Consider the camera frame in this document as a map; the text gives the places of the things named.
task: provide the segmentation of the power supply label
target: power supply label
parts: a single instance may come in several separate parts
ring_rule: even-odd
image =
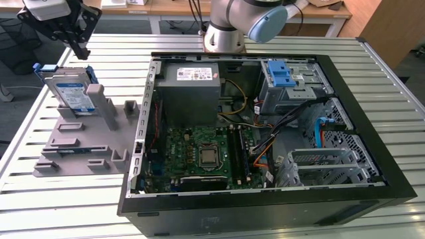
[[[211,81],[211,68],[178,68],[177,81]]]
[[[78,115],[89,115],[94,111],[94,105],[90,98],[84,94],[85,88],[81,83],[57,83],[56,88],[69,108]]]

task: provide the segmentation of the desk leg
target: desk leg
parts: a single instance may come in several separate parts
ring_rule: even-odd
[[[159,16],[149,16],[151,34],[161,34],[159,20],[161,20]]]
[[[337,18],[337,19],[333,19],[333,23],[329,27],[329,30],[326,32],[326,36],[325,37],[337,37],[338,34],[339,34],[339,31],[341,31],[341,28],[343,26],[343,23],[345,23],[345,18]]]
[[[12,93],[4,88],[4,86],[0,84],[0,101],[2,102],[10,102],[13,100]]]

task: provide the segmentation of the slatted aluminum table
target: slatted aluminum table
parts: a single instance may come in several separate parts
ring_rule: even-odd
[[[351,38],[314,37],[282,37],[266,44],[245,42],[249,53],[330,56],[418,197],[342,226],[202,237],[423,238],[425,109],[369,45]],[[86,47],[92,50],[86,61],[77,60],[66,50],[58,65],[78,67],[89,63],[105,95],[121,104],[125,100],[141,102],[150,52],[201,52],[202,41],[194,35],[94,34]],[[0,238],[139,239],[143,236],[134,226],[115,216],[121,174],[49,178],[30,174],[58,117],[56,107],[57,100],[44,87],[0,160]]]

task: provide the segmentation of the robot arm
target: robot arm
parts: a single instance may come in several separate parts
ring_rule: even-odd
[[[258,43],[279,33],[287,18],[282,0],[211,0],[203,45],[210,52],[239,52],[243,34]]]
[[[52,40],[70,47],[80,60],[90,51],[86,41],[94,31],[101,10],[82,4],[82,0],[22,0],[25,7],[17,18]]]

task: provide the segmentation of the blue latch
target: blue latch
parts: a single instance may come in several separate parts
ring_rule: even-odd
[[[57,65],[44,65],[41,67],[40,63],[34,63],[32,68],[33,68],[33,72],[37,75],[37,77],[40,78],[41,82],[45,83],[42,80],[42,76],[40,75],[40,72],[52,72],[53,73],[57,71],[58,66]],[[93,71],[93,68],[90,66],[85,67],[85,73],[88,75],[88,78],[89,78],[92,84],[98,84],[97,77],[94,75],[94,71]]]
[[[34,72],[36,76],[40,78],[41,82],[45,84],[42,77],[40,75],[40,72],[56,72],[58,66],[57,65],[44,65],[41,67],[40,63],[34,63],[32,68],[33,68],[33,72]]]
[[[275,87],[294,87],[297,83],[290,78],[290,69],[283,61],[267,61],[267,71]]]

